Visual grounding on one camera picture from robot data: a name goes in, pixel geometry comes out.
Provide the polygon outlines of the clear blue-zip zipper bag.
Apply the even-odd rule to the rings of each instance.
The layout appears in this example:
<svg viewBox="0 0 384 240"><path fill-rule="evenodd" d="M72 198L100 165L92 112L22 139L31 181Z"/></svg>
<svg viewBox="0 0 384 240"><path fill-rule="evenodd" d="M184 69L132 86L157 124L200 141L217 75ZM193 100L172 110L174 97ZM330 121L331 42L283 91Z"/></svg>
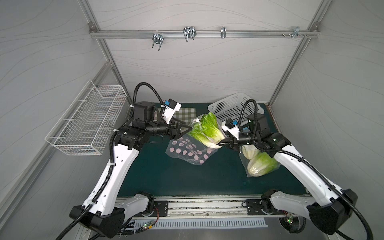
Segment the clear blue-zip zipper bag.
<svg viewBox="0 0 384 240"><path fill-rule="evenodd" d="M241 146L239 156L248 178L264 176L278 170L281 166L274 158L253 145Z"/></svg>

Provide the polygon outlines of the chinese cabbage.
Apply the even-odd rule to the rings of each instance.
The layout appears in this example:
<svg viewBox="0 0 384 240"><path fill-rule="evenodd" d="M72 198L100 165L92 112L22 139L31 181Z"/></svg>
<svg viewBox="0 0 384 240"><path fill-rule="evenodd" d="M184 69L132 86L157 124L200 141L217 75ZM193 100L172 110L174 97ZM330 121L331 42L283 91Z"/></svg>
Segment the chinese cabbage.
<svg viewBox="0 0 384 240"><path fill-rule="evenodd" d="M241 147L241 152L246 159L251 160L260 153L260 150L254 145L245 145Z"/></svg>
<svg viewBox="0 0 384 240"><path fill-rule="evenodd" d="M211 112L194 119L191 127L188 135L211 149L220 149L219 143L226 138L219 127L217 117Z"/></svg>
<svg viewBox="0 0 384 240"><path fill-rule="evenodd" d="M250 177L261 177L279 169L280 165L268 153L263 152L249 161L247 173Z"/></svg>

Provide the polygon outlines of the pink-dotted zipper bag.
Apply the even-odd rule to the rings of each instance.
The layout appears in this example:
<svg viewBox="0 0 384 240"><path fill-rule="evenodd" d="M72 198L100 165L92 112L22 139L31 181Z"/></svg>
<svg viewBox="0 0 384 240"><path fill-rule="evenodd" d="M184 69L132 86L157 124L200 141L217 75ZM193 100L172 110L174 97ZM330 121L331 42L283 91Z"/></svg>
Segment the pink-dotted zipper bag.
<svg viewBox="0 0 384 240"><path fill-rule="evenodd" d="M203 165L218 149L211 149L194 139L188 133L177 140L170 140L166 154L192 165Z"/></svg>

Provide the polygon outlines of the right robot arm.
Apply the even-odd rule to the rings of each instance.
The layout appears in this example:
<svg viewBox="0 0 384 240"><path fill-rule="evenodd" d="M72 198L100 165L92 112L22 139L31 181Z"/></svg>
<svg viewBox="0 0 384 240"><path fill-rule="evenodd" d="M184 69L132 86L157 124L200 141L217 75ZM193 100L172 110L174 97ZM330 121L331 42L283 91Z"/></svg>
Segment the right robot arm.
<svg viewBox="0 0 384 240"><path fill-rule="evenodd" d="M243 133L237 122L229 119L221 129L229 138L221 142L233 150L254 146L291 172L308 190L309 196L295 196L277 190L262 195L260 206L266 215L276 211L287 212L312 221L323 233L332 235L357 212L358 196L351 189L342 189L316 170L280 133L272 133L261 114L249 116L250 131Z"/></svg>

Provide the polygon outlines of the white plastic basket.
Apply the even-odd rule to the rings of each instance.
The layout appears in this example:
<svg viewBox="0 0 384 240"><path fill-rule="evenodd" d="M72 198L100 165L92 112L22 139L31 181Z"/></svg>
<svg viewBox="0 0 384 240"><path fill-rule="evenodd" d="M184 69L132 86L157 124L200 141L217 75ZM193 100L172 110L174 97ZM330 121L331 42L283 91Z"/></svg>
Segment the white plastic basket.
<svg viewBox="0 0 384 240"><path fill-rule="evenodd" d="M208 110L209 112L212 112L220 122L225 122L228 119L237 121L239 120L243 105L249 99L251 99L251 97L248 95L244 93L237 93L210 104L208 106ZM250 103L246 106L241 120L241 126L248 123L247 117L248 115L253 114L254 110L255 107L253 104ZM265 110L259 104L258 113L262 115L265 113Z"/></svg>

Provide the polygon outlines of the green checkered cloth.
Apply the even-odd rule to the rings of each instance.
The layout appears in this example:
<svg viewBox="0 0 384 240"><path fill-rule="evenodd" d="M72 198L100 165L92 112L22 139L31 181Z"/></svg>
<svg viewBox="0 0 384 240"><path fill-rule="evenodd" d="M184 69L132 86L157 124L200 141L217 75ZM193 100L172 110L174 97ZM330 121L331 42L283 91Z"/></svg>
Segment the green checkered cloth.
<svg viewBox="0 0 384 240"><path fill-rule="evenodd" d="M189 125L196 118L196 109L180 108L178 112L175 112L174 118L181 120Z"/></svg>

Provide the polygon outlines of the metal hook clamp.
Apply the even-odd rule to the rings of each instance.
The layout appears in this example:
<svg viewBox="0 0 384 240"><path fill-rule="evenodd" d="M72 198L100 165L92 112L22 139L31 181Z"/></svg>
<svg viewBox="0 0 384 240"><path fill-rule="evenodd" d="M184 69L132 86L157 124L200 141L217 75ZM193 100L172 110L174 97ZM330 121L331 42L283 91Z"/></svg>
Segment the metal hook clamp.
<svg viewBox="0 0 384 240"><path fill-rule="evenodd" d="M160 33L155 33L153 34L153 43L152 43L152 48L154 48L155 45L158 45L158 51L160 51L162 44L164 42L164 36Z"/></svg>
<svg viewBox="0 0 384 240"><path fill-rule="evenodd" d="M195 27L186 27L183 29L183 35L186 40L186 42L189 41L189 39L194 40L197 32Z"/></svg>

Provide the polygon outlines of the metal hook clamp middle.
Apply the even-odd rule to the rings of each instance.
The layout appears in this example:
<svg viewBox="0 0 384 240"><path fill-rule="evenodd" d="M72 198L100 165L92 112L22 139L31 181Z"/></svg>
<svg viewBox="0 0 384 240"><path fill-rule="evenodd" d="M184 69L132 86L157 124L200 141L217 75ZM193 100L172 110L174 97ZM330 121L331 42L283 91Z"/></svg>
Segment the metal hook clamp middle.
<svg viewBox="0 0 384 240"><path fill-rule="evenodd" d="M195 27L186 27L183 29L183 35L186 40L186 42L189 41L189 39L194 40L197 32Z"/></svg>

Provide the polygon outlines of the white vented strip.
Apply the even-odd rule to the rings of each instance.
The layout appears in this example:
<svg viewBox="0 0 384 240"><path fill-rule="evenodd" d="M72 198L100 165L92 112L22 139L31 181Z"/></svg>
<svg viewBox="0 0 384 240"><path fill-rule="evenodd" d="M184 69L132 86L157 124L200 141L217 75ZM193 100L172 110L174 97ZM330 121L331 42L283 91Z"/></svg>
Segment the white vented strip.
<svg viewBox="0 0 384 240"><path fill-rule="evenodd" d="M155 230L268 228L264 218L160 219Z"/></svg>

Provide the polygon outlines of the metal hook small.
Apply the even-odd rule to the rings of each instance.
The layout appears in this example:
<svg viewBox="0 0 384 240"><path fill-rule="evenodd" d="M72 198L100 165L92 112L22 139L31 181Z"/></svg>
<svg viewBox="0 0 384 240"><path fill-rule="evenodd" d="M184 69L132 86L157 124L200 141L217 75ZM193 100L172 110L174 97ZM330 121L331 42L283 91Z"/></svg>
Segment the metal hook small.
<svg viewBox="0 0 384 240"><path fill-rule="evenodd" d="M226 27L221 27L221 38L225 39L227 36L227 29Z"/></svg>

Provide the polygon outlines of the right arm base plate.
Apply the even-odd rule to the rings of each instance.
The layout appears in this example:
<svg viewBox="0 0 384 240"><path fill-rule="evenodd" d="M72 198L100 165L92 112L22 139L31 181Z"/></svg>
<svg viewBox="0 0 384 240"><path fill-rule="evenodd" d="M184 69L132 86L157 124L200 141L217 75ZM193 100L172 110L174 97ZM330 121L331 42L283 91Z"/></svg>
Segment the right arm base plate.
<svg viewBox="0 0 384 240"><path fill-rule="evenodd" d="M283 211L275 209L270 200L265 199L245 200L244 202L242 202L242 207L247 210L247 215L250 216L286 215Z"/></svg>

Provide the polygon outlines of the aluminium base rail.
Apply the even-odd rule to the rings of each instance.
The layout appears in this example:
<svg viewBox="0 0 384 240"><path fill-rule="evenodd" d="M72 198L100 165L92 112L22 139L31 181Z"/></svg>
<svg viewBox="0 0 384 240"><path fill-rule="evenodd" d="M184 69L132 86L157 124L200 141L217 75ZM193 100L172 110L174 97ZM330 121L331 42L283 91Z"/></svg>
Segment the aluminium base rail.
<svg viewBox="0 0 384 240"><path fill-rule="evenodd" d="M315 203L310 195L294 196L277 192L273 207L285 214L308 216L307 206ZM155 197L158 201L168 201L168 216L161 219L213 219L213 218L251 218L285 217L282 215L247 215L242 202L248 199L262 199L261 195L219 195L219 196L165 196Z"/></svg>

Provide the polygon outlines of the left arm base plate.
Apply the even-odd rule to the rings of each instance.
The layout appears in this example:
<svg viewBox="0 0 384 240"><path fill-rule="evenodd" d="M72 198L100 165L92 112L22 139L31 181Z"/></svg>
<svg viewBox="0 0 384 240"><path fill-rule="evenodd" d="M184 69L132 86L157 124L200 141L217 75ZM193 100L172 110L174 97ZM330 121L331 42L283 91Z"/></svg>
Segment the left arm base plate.
<svg viewBox="0 0 384 240"><path fill-rule="evenodd" d="M168 207L169 207L168 201L155 200L153 211L152 211L152 214L150 215L150 217L154 218L157 215L159 215L160 217L167 217L168 216Z"/></svg>

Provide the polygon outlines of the aluminium top rail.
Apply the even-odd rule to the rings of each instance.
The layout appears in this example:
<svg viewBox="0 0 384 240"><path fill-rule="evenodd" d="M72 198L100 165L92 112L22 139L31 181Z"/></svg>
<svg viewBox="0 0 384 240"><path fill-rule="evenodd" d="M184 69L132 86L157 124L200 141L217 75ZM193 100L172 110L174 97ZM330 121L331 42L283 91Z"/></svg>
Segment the aluminium top rail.
<svg viewBox="0 0 384 240"><path fill-rule="evenodd" d="M290 34L293 30L229 30L225 39L260 39L260 38L284 38L282 34ZM195 39L222 39L219 30L196 30ZM302 34L308 34L309 38L317 38L318 31L300 30ZM151 39L153 34L160 33L164 39L183 39L182 30L165 31L97 31L90 33L93 39Z"/></svg>

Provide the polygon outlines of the metal bracket right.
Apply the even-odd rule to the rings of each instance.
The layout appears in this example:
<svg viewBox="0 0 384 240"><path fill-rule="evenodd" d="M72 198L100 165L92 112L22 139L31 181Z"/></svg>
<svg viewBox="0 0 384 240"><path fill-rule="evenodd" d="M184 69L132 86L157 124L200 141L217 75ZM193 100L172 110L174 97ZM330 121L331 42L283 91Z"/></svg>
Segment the metal bracket right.
<svg viewBox="0 0 384 240"><path fill-rule="evenodd" d="M290 39L295 39L295 38L301 38L301 39L305 39L305 38L308 38L309 35L308 34L302 34L300 32L300 28L299 27L296 27L293 29L292 33L286 35L286 34L282 34L282 36L284 38L290 38Z"/></svg>

